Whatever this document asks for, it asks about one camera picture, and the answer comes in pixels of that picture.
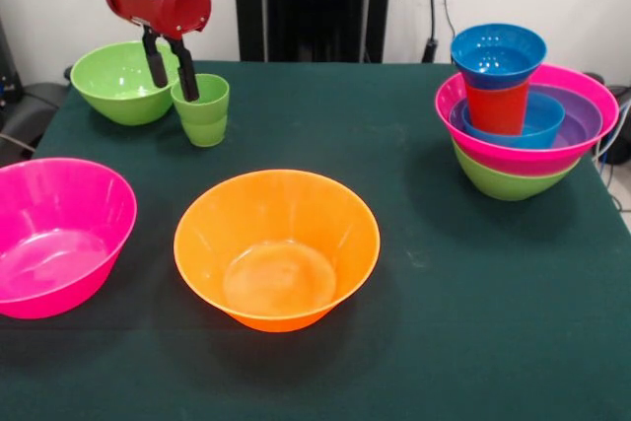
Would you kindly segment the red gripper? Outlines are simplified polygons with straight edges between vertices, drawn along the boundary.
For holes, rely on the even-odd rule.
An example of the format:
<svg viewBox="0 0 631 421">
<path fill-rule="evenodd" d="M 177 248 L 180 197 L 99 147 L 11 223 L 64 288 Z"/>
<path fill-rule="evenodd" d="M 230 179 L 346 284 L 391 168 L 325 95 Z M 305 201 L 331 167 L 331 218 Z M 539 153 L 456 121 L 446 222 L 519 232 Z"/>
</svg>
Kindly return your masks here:
<svg viewBox="0 0 631 421">
<path fill-rule="evenodd" d="M 207 25 L 211 0 L 106 0 L 112 12 L 128 22 L 143 27 L 142 44 L 152 81 L 157 88 L 168 84 L 163 57 L 157 38 L 163 35 L 178 59 L 178 76 L 182 95 L 187 102 L 199 99 L 194 64 L 182 36 L 201 32 Z"/>
</svg>

